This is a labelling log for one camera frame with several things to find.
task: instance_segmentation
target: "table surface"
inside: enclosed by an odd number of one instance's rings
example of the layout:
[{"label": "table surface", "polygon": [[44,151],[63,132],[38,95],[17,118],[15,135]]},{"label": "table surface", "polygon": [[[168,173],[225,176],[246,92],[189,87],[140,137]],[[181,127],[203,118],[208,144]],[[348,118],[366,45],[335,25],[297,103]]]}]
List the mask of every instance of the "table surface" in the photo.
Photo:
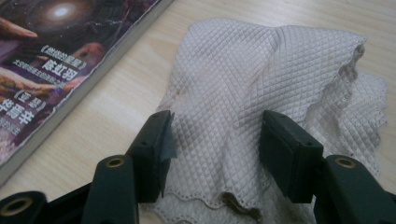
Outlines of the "table surface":
[{"label": "table surface", "polygon": [[[161,101],[178,45],[195,21],[222,17],[265,26],[302,25],[365,35],[358,68],[388,82],[388,123],[380,130],[379,183],[396,193],[396,4],[394,0],[175,0],[0,189],[39,190],[48,200],[92,181],[96,163],[123,154]],[[143,217],[142,223],[158,223]]]}]

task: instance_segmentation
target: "book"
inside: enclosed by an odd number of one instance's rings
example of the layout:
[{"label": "book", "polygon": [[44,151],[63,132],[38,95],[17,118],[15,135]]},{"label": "book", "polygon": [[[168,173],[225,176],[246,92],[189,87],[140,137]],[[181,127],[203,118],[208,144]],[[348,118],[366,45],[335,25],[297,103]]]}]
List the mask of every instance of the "book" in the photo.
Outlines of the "book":
[{"label": "book", "polygon": [[0,186],[173,0],[0,0]]}]

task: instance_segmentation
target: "fabric fold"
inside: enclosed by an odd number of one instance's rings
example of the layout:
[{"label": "fabric fold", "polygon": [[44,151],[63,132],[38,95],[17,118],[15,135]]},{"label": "fabric fold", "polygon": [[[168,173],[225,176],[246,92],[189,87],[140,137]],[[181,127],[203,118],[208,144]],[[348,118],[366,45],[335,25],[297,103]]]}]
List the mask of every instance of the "fabric fold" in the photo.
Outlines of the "fabric fold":
[{"label": "fabric fold", "polygon": [[[165,223],[314,222],[312,204],[291,204],[260,165],[265,109],[302,125],[325,156],[351,156],[378,176],[386,86],[356,69],[365,41],[345,31],[225,19],[192,25],[158,108],[175,113],[177,159],[164,198],[144,209]],[[224,193],[247,212],[228,206]]]}]

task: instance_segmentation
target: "wood grain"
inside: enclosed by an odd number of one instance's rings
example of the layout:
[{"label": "wood grain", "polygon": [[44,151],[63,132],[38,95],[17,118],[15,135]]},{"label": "wood grain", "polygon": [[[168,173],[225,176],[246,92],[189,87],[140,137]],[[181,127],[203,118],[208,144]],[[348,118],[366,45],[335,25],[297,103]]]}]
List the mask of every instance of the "wood grain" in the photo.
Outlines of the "wood grain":
[{"label": "wood grain", "polygon": [[[358,68],[388,82],[388,123],[376,154],[380,184],[396,193],[396,4],[393,0],[176,0],[0,190],[40,190],[53,200],[92,180],[104,157],[123,154],[161,101],[177,47],[195,21],[302,25],[367,36]],[[159,223],[144,216],[142,223]]]}]

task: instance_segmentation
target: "brass insert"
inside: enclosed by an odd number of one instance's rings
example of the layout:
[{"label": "brass insert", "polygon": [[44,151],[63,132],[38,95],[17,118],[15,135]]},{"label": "brass insert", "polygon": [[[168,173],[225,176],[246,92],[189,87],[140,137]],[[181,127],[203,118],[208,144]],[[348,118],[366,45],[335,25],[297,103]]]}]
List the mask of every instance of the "brass insert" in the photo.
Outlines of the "brass insert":
[{"label": "brass insert", "polygon": [[122,166],[124,164],[124,159],[122,158],[114,158],[106,163],[107,167],[116,168]]},{"label": "brass insert", "polygon": [[345,168],[349,168],[349,169],[352,169],[352,168],[356,167],[356,163],[354,161],[352,161],[352,160],[347,159],[347,158],[339,157],[339,158],[335,159],[335,162],[338,165],[343,166]]},{"label": "brass insert", "polygon": [[2,217],[12,217],[18,213],[26,210],[30,205],[32,205],[33,200],[28,197],[22,197],[13,200],[12,202],[3,206],[0,210],[0,216]]}]

